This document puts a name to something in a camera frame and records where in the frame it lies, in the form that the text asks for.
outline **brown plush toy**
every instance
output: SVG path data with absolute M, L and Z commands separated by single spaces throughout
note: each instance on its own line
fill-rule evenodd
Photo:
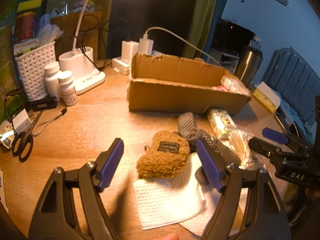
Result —
M 182 172 L 189 156 L 189 143 L 163 130 L 153 136 L 150 149 L 137 161 L 137 171 L 142 178 L 172 178 Z

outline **white lamp base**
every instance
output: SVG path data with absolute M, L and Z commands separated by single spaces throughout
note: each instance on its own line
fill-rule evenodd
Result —
M 93 49 L 91 47 L 85 47 L 85 54 L 93 61 Z M 80 49 L 68 51 L 59 57 L 60 70 L 70 70 L 72 72 L 77 95 L 100 85 L 106 78 L 105 73 L 96 69 L 87 57 Z
M 81 95 L 88 90 L 102 84 L 106 79 L 106 74 L 100 72 L 98 75 L 79 79 L 74 82 L 77 95 Z

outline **gray radiator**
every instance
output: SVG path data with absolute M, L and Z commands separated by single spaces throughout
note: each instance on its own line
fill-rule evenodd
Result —
M 297 111 L 302 122 L 316 121 L 315 96 L 320 94 L 320 79 L 310 65 L 293 49 L 274 52 L 263 81 Z

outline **white charger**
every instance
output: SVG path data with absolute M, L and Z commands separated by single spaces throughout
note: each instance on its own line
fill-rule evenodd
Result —
M 135 41 L 122 41 L 121 60 L 131 65 L 133 56 L 138 52 L 139 43 Z
M 138 52 L 146 55 L 151 55 L 153 48 L 153 40 L 148 39 L 148 35 L 144 34 L 139 40 Z

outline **black scissors handle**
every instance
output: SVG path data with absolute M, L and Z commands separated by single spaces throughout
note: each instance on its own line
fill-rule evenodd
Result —
M 27 147 L 27 145 L 29 144 L 29 149 L 28 152 L 22 157 L 22 153 L 25 150 L 25 148 Z M 21 163 L 24 163 L 30 156 L 31 151 L 32 151 L 32 147 L 33 147 L 33 137 L 31 134 L 29 134 L 26 137 L 26 133 L 22 132 L 18 135 L 15 136 L 13 142 L 12 142 L 12 155 L 14 157 L 19 157 L 19 161 Z

